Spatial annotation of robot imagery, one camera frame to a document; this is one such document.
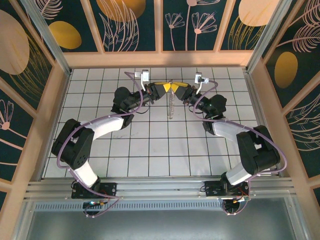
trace wallpaper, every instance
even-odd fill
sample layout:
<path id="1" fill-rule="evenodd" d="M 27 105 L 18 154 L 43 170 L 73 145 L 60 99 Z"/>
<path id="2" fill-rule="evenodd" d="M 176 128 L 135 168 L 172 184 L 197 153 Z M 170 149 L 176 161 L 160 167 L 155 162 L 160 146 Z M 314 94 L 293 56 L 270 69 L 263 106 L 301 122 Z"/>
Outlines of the wallpaper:
<path id="1" fill-rule="evenodd" d="M 213 50 L 225 0 L 164 0 L 163 50 Z"/>
<path id="2" fill-rule="evenodd" d="M 221 50 L 253 50 L 279 0 L 236 0 Z"/>
<path id="3" fill-rule="evenodd" d="M 266 63 L 284 107 L 320 70 L 320 1 L 305 0 Z"/>
<path id="4" fill-rule="evenodd" d="M 6 192 L 0 191 L 0 212 L 1 212 L 2 206 L 4 205 L 6 196 L 7 196 Z"/>
<path id="5" fill-rule="evenodd" d="M 309 178 L 320 174 L 320 84 L 287 115 L 292 136 Z"/>
<path id="6" fill-rule="evenodd" d="M 0 90 L 0 179 L 11 181 L 33 118 Z"/>
<path id="7" fill-rule="evenodd" d="M 154 0 L 90 0 L 106 52 L 155 51 Z"/>
<path id="8" fill-rule="evenodd" d="M 313 189 L 313 192 L 320 207 L 320 187 Z"/>
<path id="9" fill-rule="evenodd" d="M 61 50 L 97 52 L 80 0 L 34 0 Z"/>
<path id="10" fill-rule="evenodd" d="M 294 6 L 296 5 L 296 3 L 297 3 L 297 0 L 292 0 L 291 4 L 290 4 L 290 6 L 289 6 L 289 9 L 288 9 L 288 11 L 286 12 L 285 16 L 283 17 L 283 19 L 282 19 L 282 21 L 281 21 L 281 23 L 280 23 L 277 31 L 275 31 L 275 33 L 273 34 L 272 38 L 270 39 L 270 42 L 268 43 L 268 45 L 266 46 L 264 52 L 262 53 L 262 58 L 265 58 L 265 56 L 266 56 L 266 54 L 268 53 L 271 45 L 273 44 L 274 38 L 275 38 L 276 36 L 278 36 L 280 30 L 282 29 L 284 23 L 286 22 L 288 16 L 290 15 L 290 13 L 291 13 L 292 9 L 294 8 Z"/>
<path id="11" fill-rule="evenodd" d="M 37 109 L 52 66 L 9 1 L 0 3 L 0 33 L 0 78 Z"/>

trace vent grille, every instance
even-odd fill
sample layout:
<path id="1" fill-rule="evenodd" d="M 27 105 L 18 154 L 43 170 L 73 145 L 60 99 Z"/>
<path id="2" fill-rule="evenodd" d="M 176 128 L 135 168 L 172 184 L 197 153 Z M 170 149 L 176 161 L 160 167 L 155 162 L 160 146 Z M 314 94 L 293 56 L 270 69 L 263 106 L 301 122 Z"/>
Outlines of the vent grille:
<path id="1" fill-rule="evenodd" d="M 104 206 L 95 206 L 89 211 L 104 210 L 110 203 Z M 220 209 L 221 201 L 211 200 L 170 200 L 170 201 L 123 201 L 117 203 L 112 211 L 147 211 L 147 210 L 209 210 Z M 83 202 L 38 202 L 36 212 L 78 212 L 83 211 Z"/>

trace yellow circle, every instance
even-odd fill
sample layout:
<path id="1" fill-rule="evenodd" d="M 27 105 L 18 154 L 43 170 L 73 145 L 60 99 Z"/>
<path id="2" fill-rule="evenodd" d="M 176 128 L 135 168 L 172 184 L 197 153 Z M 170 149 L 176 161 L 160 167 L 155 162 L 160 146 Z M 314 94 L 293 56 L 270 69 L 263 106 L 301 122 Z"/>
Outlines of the yellow circle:
<path id="1" fill-rule="evenodd" d="M 28 36 L 20 23 L 0 10 L 0 69 L 8 74 L 21 74 L 29 62 Z"/>
<path id="2" fill-rule="evenodd" d="M 279 0 L 241 0 L 239 18 L 247 26 L 266 25 L 274 13 Z"/>
<path id="3" fill-rule="evenodd" d="M 275 83 L 282 89 L 287 88 L 295 79 L 298 70 L 298 60 L 296 56 L 288 51 L 282 53 L 275 64 Z"/>
<path id="4" fill-rule="evenodd" d="M 82 43 L 77 29 L 65 21 L 55 21 L 49 25 L 49 29 L 60 47 L 76 49 Z"/>
<path id="5" fill-rule="evenodd" d="M 126 8 L 131 9 L 135 15 L 135 18 L 139 18 L 146 9 L 146 0 L 96 0 L 101 11 L 109 19 L 117 22 L 128 22 L 131 18 L 125 13 L 123 3 Z"/>

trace white bracket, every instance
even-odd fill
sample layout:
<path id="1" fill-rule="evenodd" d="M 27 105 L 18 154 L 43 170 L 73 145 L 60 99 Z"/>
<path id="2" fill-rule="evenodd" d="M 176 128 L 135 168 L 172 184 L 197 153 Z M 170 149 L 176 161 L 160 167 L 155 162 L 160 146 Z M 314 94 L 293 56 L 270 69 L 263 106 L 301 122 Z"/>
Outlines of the white bracket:
<path id="1" fill-rule="evenodd" d="M 135 71 L 134 72 L 134 77 L 135 78 L 140 78 L 141 79 L 141 86 L 142 86 L 142 89 L 145 91 L 145 86 L 144 86 L 144 82 L 149 82 L 149 78 L 150 78 L 150 73 L 149 73 L 149 70 L 142 70 L 141 71 Z"/>
<path id="2" fill-rule="evenodd" d="M 202 77 L 202 72 L 196 72 L 195 73 L 195 79 L 194 79 L 195 84 L 200 84 L 198 90 L 196 91 L 196 94 L 198 94 L 202 88 L 202 84 L 208 84 L 209 83 L 209 78 Z"/>

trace white tile floor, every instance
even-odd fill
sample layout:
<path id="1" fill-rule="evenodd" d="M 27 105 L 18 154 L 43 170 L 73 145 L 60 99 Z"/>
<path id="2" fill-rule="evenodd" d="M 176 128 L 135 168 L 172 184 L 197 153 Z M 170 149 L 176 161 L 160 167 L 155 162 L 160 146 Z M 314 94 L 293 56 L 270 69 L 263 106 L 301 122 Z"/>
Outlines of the white tile floor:
<path id="1" fill-rule="evenodd" d="M 134 90 L 125 71 L 142 68 L 75 69 L 55 134 L 74 118 L 88 121 L 111 113 L 118 87 Z M 215 79 L 218 87 L 210 96 L 227 98 L 224 115 L 247 126 L 257 126 L 241 68 L 167 67 L 149 68 L 151 82 L 185 82 L 194 85 L 195 72 Z M 212 86 L 205 84 L 203 91 Z M 136 114 L 127 128 L 108 133 L 92 144 L 89 163 L 100 177 L 217 176 L 240 162 L 236 144 L 206 133 L 201 121 L 176 99 L 173 119 L 167 118 L 168 98 L 155 102 L 145 114 Z M 140 112 L 148 110 L 145 106 Z M 70 177 L 50 155 L 44 178 Z"/>

